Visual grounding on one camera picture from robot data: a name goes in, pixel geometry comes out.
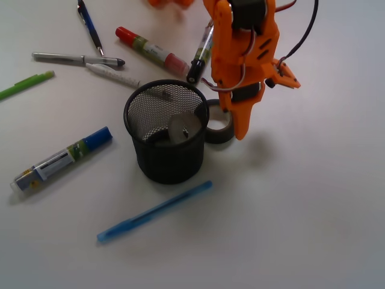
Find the blue cap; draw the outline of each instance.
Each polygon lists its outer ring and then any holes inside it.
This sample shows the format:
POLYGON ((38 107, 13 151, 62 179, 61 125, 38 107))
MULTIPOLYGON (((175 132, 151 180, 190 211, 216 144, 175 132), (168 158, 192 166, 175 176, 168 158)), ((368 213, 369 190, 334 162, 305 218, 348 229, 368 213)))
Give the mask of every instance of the blue cap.
POLYGON ((106 142, 112 139, 112 135, 108 130, 108 127, 104 127, 101 130, 95 132, 88 137, 83 138, 84 143, 87 145, 89 150, 92 152, 99 146, 104 145, 106 142))

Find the red cap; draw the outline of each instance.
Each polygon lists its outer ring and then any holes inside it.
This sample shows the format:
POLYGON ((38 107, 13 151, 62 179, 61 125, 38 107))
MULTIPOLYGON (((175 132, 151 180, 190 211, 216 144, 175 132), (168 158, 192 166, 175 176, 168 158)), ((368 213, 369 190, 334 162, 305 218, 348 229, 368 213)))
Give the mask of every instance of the red cap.
POLYGON ((132 47, 135 38, 138 37, 138 34, 135 34, 124 27, 118 27, 115 31, 115 34, 120 38, 121 41, 125 42, 130 47, 132 47))

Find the orange object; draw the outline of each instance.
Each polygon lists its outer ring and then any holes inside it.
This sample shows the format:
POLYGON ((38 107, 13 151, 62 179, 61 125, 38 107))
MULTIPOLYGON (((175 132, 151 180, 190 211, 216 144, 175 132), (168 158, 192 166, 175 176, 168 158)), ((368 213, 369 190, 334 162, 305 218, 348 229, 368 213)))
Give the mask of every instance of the orange object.
POLYGON ((250 31, 234 30, 232 28, 233 12, 227 0, 203 0, 205 7, 214 21, 214 38, 212 47, 212 78, 221 88, 234 87, 242 75, 243 63, 246 74, 243 82, 237 87, 241 89, 248 85, 258 84, 257 94, 246 100, 234 102, 232 92, 219 92, 220 104, 223 110, 231 111, 234 118, 235 136, 242 140, 249 127, 250 114, 253 105, 262 100, 266 79, 291 88, 299 88, 300 83, 295 79, 287 65, 282 63, 280 72, 274 59, 279 30, 274 20, 276 12, 275 0, 266 0, 266 15, 262 22, 260 33, 257 35, 254 48, 244 57, 243 53, 250 45, 250 31))
MULTIPOLYGON (((172 2, 172 0, 149 0, 149 3, 152 6, 159 6, 159 5, 166 3, 166 2, 172 2)), ((178 3, 181 6, 188 7, 191 5, 191 3, 194 2, 194 0, 174 0, 173 2, 178 3)))

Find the white pen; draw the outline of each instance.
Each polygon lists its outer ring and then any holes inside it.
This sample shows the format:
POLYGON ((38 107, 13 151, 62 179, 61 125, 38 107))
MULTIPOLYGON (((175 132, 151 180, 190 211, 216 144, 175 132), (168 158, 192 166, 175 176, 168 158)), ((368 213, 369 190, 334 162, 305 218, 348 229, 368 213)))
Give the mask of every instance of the white pen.
POLYGON ((92 72, 94 72, 100 76, 114 79, 114 80, 122 82, 128 86, 131 86, 135 89, 137 89, 138 87, 141 87, 141 85, 142 85, 141 81, 138 81, 136 79, 132 79, 130 77, 126 77, 122 73, 108 67, 107 65, 86 63, 85 66, 86 66, 86 68, 90 69, 92 72))

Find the red wire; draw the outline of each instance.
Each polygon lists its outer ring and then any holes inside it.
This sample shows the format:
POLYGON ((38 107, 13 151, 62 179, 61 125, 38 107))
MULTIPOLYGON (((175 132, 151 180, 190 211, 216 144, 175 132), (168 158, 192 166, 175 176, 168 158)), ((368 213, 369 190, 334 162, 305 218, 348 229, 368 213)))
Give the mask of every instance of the red wire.
POLYGON ((290 7, 293 7, 294 4, 297 2, 297 0, 294 0, 293 2, 289 3, 289 4, 286 4, 286 5, 282 5, 280 7, 277 7, 276 8, 276 12, 281 12, 283 10, 286 10, 286 9, 289 9, 290 7))

